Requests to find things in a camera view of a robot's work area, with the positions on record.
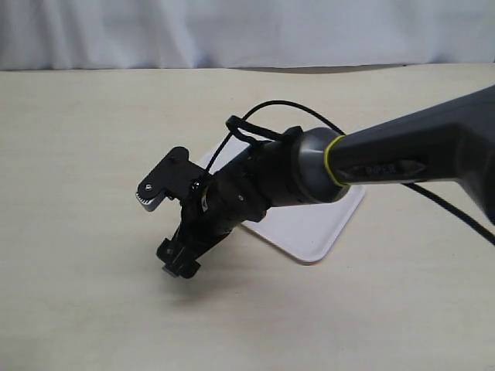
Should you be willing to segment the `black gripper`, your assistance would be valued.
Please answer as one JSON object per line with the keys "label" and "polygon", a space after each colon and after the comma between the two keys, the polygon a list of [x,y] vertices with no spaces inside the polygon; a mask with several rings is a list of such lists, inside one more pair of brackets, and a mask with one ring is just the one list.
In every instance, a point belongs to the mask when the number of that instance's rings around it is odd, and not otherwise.
{"label": "black gripper", "polygon": [[156,256],[172,277],[192,278],[198,256],[226,238],[244,221],[259,222],[273,207],[298,203],[292,178],[292,150],[281,142],[263,142],[239,152],[184,202],[173,238],[165,238]]}

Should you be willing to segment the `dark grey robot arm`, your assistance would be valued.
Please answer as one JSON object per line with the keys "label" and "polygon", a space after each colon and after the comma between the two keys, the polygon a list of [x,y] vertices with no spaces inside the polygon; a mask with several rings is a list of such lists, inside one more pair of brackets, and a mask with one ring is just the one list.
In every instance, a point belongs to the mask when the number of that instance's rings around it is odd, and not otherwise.
{"label": "dark grey robot arm", "polygon": [[272,208],[334,203],[351,186],[458,183],[494,218],[494,89],[344,134],[331,127],[274,133],[246,117],[227,120],[247,147],[224,167],[188,179],[181,220],[157,249],[165,272],[190,278],[199,259],[245,221]]}

